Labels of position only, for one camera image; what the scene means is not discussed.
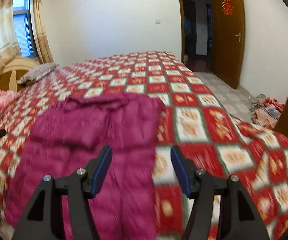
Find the window frame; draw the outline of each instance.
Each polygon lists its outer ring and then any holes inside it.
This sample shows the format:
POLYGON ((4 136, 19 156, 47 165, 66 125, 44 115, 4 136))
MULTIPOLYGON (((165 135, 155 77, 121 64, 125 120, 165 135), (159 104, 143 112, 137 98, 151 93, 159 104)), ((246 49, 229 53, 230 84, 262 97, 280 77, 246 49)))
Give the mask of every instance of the window frame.
POLYGON ((12 6, 12 12, 13 16, 14 15, 20 15, 20 14, 26 14, 27 15, 27 21, 28 21, 28 27, 29 27, 29 36, 31 40, 31 45, 32 45, 32 51, 33 55, 27 58, 34 59, 38 57, 38 50, 36 48, 35 40, 34 40, 34 35, 33 35, 33 30, 32 30, 32 22, 31 22, 31 9, 30 9, 30 0, 28 0, 28 9, 22 9, 22 10, 13 10, 12 6))

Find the red and white checkered bedspread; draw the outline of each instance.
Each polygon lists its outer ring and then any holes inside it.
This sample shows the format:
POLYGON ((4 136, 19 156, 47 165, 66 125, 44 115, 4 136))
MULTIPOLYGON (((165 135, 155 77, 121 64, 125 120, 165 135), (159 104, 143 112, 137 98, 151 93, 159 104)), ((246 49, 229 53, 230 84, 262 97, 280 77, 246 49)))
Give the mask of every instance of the red and white checkered bedspread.
MULTIPOLYGON (((167 106, 160 119, 153 171, 156 227, 163 239, 182 234, 191 201, 183 198, 170 160, 179 145, 196 166, 214 176, 237 174, 251 194, 272 239, 288 226, 288 139, 230 117, 211 91, 173 54, 116 55, 58 68, 22 90, 0 120, 0 212, 36 116, 69 95, 145 93, 167 106)), ((215 239, 220 197, 214 201, 215 239)))

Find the white wall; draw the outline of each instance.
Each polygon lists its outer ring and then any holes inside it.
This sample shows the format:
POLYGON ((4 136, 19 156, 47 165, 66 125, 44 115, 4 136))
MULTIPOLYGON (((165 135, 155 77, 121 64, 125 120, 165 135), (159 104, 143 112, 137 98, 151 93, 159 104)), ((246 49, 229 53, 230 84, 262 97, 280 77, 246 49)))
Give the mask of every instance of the white wall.
POLYGON ((207 9, 206 4, 211 0, 193 0, 196 7, 196 54, 207 55, 207 9))
MULTIPOLYGON (((245 55, 240 85, 285 102, 288 8, 282 0, 244 0, 245 55)), ((179 0, 45 0, 45 26, 61 65, 141 50, 181 58, 179 0)))

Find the screw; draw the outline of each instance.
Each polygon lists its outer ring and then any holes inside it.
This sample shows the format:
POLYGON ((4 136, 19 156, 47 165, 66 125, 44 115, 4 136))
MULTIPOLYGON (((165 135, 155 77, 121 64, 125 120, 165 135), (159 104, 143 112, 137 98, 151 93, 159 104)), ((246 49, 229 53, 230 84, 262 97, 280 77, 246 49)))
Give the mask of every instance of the screw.
POLYGON ((45 181, 45 182, 48 182, 48 181, 50 181, 52 179, 52 176, 51 175, 45 175, 44 177, 43 177, 43 180, 45 181))
POLYGON ((85 172, 86 172, 86 170, 83 169, 83 168, 79 168, 79 169, 76 171, 76 173, 77 173, 78 175, 83 175, 83 174, 85 174, 85 172))
POLYGON ((195 173, 196 173, 197 175, 204 175, 204 174, 206 173, 206 171, 205 171, 204 169, 197 169, 197 170, 195 171, 195 173))
POLYGON ((233 182, 236 182, 236 181, 239 181, 239 178, 238 178, 237 175, 231 175, 231 180, 232 180, 233 182))

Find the purple jacket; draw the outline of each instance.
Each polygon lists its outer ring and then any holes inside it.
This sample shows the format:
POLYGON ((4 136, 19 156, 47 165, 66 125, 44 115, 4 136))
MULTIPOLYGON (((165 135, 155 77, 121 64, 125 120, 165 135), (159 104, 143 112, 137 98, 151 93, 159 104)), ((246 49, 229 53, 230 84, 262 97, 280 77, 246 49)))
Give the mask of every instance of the purple jacket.
MULTIPOLYGON (((155 147, 160 99, 140 94, 69 97, 36 119, 10 183, 5 217, 16 226, 45 174, 68 176, 96 157, 105 144, 113 158, 101 192, 89 200, 102 240, 155 240, 153 207, 155 147)), ((63 197, 67 240, 73 239, 67 197, 63 197)))

